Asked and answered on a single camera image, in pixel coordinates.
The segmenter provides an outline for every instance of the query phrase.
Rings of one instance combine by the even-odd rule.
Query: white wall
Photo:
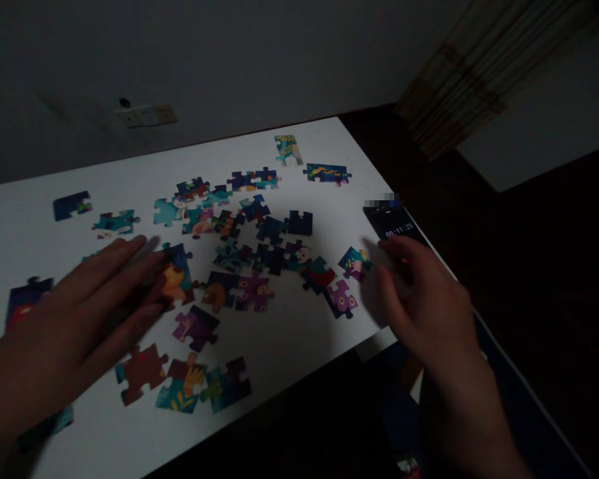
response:
[[[0,183],[394,102],[468,0],[9,3]],[[127,130],[121,96],[180,122]]]
[[[599,31],[458,148],[498,192],[599,149]]]

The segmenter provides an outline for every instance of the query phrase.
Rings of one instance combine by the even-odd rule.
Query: phone screen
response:
[[[389,236],[409,236],[428,246],[426,239],[403,206],[364,206],[364,214],[380,239]]]

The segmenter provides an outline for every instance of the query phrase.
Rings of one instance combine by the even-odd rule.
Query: electrical outlet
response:
[[[169,104],[153,105],[153,111],[155,111],[155,116],[158,117],[161,124],[176,123],[178,121],[175,113],[173,113],[173,108]]]
[[[118,110],[115,114],[127,128],[143,126],[142,120],[133,110]]]
[[[133,111],[140,117],[144,126],[156,126],[162,124],[152,106],[137,106]]]

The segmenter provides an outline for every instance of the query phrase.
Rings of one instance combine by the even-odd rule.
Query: wooden floor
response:
[[[339,118],[595,472],[599,152],[498,194],[458,152],[428,163],[392,108]]]

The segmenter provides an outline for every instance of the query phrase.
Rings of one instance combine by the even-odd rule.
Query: white table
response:
[[[275,159],[276,134],[294,134],[305,163],[346,165],[353,175],[350,183],[337,188],[333,183],[309,182],[303,167],[280,167]],[[312,212],[313,235],[287,235],[285,240],[302,239],[312,246],[313,257],[327,260],[338,275],[336,281],[342,279],[337,263],[347,248],[367,249],[365,241],[377,239],[362,212],[364,200],[383,198],[390,189],[342,123],[329,118],[0,185],[0,336],[11,288],[26,284],[32,276],[54,277],[58,282],[83,256],[110,241],[97,239],[91,231],[100,213],[135,209],[141,222],[134,225],[134,233],[159,236],[160,243],[184,243],[193,253],[188,262],[193,279],[206,281],[209,271],[221,271],[212,264],[219,235],[193,240],[182,235],[179,222],[171,228],[154,225],[155,199],[170,198],[177,183],[197,176],[211,186],[222,185],[234,171],[264,166],[277,169],[282,177],[279,189],[235,192],[224,209],[237,212],[239,200],[262,193],[279,220],[288,217],[289,210]],[[83,190],[90,192],[94,210],[56,222],[52,201]],[[216,208],[216,215],[221,209]],[[238,238],[254,250],[259,242],[255,224],[242,226]],[[361,303],[360,284],[354,279],[347,283],[349,293]],[[74,424],[49,442],[34,477],[144,476],[380,330],[364,305],[353,310],[352,319],[335,319],[325,299],[305,291],[302,284],[298,274],[282,271],[279,277],[271,276],[276,296],[269,301],[268,312],[222,308],[215,315],[221,321],[216,330],[219,339],[205,346],[198,363],[224,368],[226,362],[244,357],[250,397],[218,414],[212,413],[210,402],[199,402],[189,415],[156,408],[159,387],[150,391],[146,385],[144,397],[125,408],[120,391],[126,385],[117,384],[109,371],[75,402]],[[210,311],[210,305],[201,304],[201,296],[196,292],[194,304]],[[189,342],[181,343],[171,334],[175,316],[189,307],[166,313],[140,346],[156,343],[159,353],[168,354],[170,360],[186,360]]]

